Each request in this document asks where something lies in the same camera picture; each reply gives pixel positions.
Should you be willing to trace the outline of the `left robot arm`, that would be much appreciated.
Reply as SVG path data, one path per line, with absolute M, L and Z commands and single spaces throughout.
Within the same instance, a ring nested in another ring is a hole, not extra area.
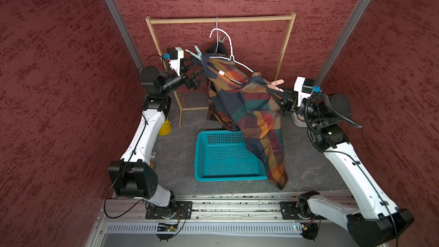
M 193 65 L 201 65 L 199 58 L 181 59 L 179 72 L 161 72 L 155 66 L 141 69 L 139 80 L 146 96 L 139 126 L 126 152 L 108 167 L 117 197 L 142 200 L 161 208 L 176 207 L 173 192 L 159 185 L 150 162 L 153 146 L 170 111 L 170 93 L 181 86 L 197 89 L 205 78 L 203 70 L 190 71 Z

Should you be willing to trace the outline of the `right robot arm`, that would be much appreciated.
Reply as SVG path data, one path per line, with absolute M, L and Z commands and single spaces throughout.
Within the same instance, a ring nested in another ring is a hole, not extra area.
M 310 143 L 336 168 L 357 204 L 352 208 L 316 191 L 299 195 L 296 215 L 304 225 L 311 225 L 311 239 L 315 239 L 319 227 L 314 220 L 320 217 L 344 228 L 360 247 L 397 241 L 413 224 L 414 217 L 408 209 L 400 209 L 380 188 L 340 127 L 341 122 L 356 129 L 362 127 L 351 118 L 347 96 L 328 96 L 317 87 L 306 92 L 304 98 L 296 91 L 268 89 L 268 93 L 280 106 L 281 113 L 304 117 Z

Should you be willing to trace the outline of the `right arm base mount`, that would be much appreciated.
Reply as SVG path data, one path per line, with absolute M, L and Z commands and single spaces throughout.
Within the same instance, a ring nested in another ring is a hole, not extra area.
M 310 222 L 312 220 L 326 220 L 326 218 L 310 212 L 302 202 L 280 202 L 280 212 L 283 220 Z

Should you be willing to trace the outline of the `pink clothespin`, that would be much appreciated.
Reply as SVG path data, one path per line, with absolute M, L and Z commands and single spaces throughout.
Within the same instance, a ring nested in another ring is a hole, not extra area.
M 284 82 L 285 82 L 284 80 L 276 80 L 267 84 L 267 87 L 275 91 L 284 92 L 283 89 L 279 88 L 279 85 L 282 85 Z

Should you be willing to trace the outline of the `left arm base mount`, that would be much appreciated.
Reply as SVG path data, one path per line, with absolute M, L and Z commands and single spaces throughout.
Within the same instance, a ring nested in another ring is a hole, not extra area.
M 148 205 L 145 218 L 147 220 L 188 220 L 192 215 L 191 201 L 175 201 L 168 207 Z

